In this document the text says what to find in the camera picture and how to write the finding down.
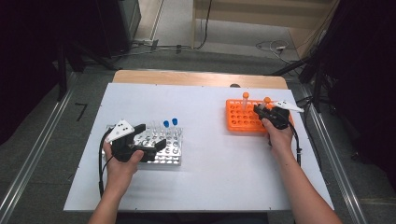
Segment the gray floor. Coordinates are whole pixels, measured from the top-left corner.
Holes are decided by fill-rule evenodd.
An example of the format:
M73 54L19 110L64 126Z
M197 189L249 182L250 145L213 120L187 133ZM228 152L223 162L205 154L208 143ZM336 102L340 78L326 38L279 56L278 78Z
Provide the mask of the gray floor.
M162 44L181 43L176 40L176 43L165 43L165 36L168 33L162 32L161 27L163 28L160 23L157 37L163 41ZM210 39L208 40L208 43L215 46ZM271 52L267 55L249 55L239 51L238 54L225 52L223 47L217 52L211 52L211 50L186 50L180 54L166 50L150 54L128 55L120 58L115 62L115 65L124 69L205 71L253 76L270 74L285 65ZM141 51L146 50L135 49L130 54ZM295 60L294 56L290 56L290 60ZM98 64L91 64L87 66L83 74L78 74L78 82L68 105L8 223L84 223L88 220L90 214L66 213L63 211L63 207L106 84L111 82L113 76L114 71L108 71ZM283 77L288 81L288 86L293 91L295 99L303 98L301 84L297 81L295 71L285 74ZM0 146L0 195L5 195L7 188L29 155L35 140L50 116L50 112L55 107L57 94L58 88L55 87L26 118L11 139ZM75 103L88 104L79 121L77 119L82 108ZM368 222L393 223L396 220L396 195L390 187L385 173L371 164L363 164L350 159L354 149L350 145L341 120L331 115L326 105L322 105L322 107L322 116L349 180L361 201ZM328 189L335 212L344 223L353 223L312 120L308 119L307 124L308 130L313 135L312 140L318 147L323 177L329 182ZM291 213L288 211L270 213L269 218L271 223L293 223Z

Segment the table surface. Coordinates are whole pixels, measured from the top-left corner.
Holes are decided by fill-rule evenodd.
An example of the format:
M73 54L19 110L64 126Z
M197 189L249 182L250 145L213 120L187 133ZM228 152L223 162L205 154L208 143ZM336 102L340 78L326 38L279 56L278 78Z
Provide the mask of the table surface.
M202 212L290 209L268 140L260 133L230 133L224 122L224 106L225 100L239 98L243 91L248 91L251 99L272 96L273 99L294 102L291 91L277 88L227 88L230 81L221 81L223 76L238 77L231 78L231 82L236 81L242 86L249 83L250 78L257 77L226 74L119 71L114 82L120 82L121 77L124 81L144 82L141 79L144 74L148 75L146 84L110 83L107 86L65 203L65 211L92 211L100 200L97 185L98 147L108 124L117 123L123 118L137 125L174 116L184 129L181 166L139 170L121 201L120 210ZM219 77L217 83L221 87L202 84L183 86L188 85L189 75L194 78L212 77L201 80L212 84ZM176 77L176 85L171 84L170 77ZM292 112L291 115L304 149L302 168L319 194L332 207L303 122L299 114Z

